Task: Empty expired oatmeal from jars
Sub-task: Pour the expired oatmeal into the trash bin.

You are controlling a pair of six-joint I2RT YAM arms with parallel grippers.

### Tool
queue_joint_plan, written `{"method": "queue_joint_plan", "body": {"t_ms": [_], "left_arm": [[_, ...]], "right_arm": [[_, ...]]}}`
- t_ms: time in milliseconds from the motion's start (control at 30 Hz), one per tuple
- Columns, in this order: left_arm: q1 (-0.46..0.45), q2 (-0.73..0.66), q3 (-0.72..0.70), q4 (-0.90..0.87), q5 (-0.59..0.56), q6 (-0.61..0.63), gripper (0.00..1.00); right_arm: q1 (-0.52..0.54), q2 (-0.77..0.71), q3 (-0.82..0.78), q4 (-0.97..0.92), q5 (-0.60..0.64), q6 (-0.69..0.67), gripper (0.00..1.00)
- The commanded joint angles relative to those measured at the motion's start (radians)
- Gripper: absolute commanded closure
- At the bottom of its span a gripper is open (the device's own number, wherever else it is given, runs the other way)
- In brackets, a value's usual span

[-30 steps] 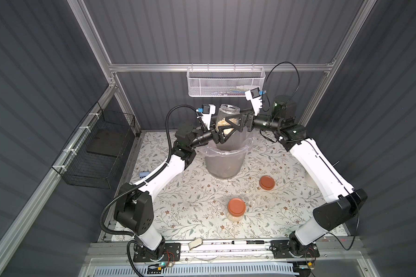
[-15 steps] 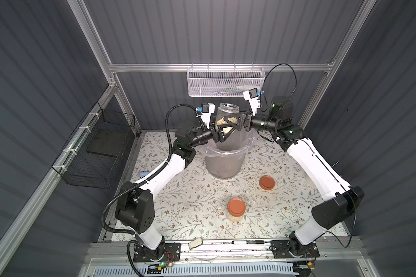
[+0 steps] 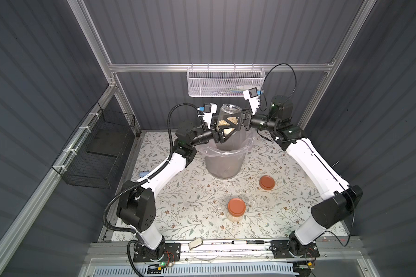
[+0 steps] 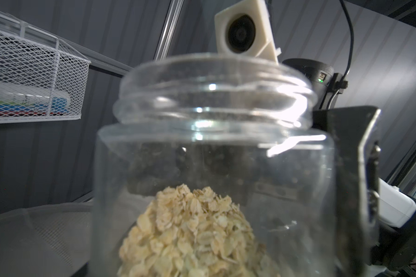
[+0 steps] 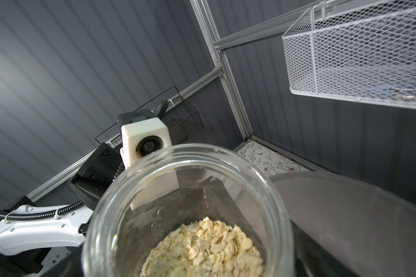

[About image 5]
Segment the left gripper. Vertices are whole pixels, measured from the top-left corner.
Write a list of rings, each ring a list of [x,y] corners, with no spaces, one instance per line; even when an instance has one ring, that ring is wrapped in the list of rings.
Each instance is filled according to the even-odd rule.
[[[108,187],[125,170],[120,149],[102,143],[69,179],[68,188],[87,208],[96,209]]]

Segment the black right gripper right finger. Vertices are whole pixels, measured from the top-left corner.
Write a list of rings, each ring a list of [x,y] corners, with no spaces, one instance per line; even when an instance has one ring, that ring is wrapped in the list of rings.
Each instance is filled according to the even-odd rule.
[[[295,277],[358,277],[291,221],[295,250]]]

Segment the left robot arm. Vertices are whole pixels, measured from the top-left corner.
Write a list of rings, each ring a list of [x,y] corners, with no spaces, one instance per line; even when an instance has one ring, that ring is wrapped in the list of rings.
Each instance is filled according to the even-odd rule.
[[[47,271],[44,277],[82,277],[83,243],[92,214],[113,181],[124,171],[122,145],[111,147],[102,143],[68,180],[68,187],[78,197],[76,203],[36,207],[22,202],[9,212],[0,210],[0,255],[26,271],[36,263],[31,260],[35,250],[67,248],[74,250],[68,257]]]

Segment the oatmeal jar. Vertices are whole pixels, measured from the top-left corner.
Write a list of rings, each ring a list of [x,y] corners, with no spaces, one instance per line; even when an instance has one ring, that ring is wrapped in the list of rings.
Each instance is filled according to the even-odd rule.
[[[100,199],[82,252],[86,277],[137,277],[151,250],[181,225],[204,218],[240,227],[266,277],[292,277],[288,212],[269,177],[237,153],[181,144],[125,169]]]

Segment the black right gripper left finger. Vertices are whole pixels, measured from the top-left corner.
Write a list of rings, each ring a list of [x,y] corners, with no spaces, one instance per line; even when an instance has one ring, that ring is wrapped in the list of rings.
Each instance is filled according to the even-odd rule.
[[[83,244],[79,247],[56,247],[46,256],[46,265],[50,268],[42,277],[83,277]]]

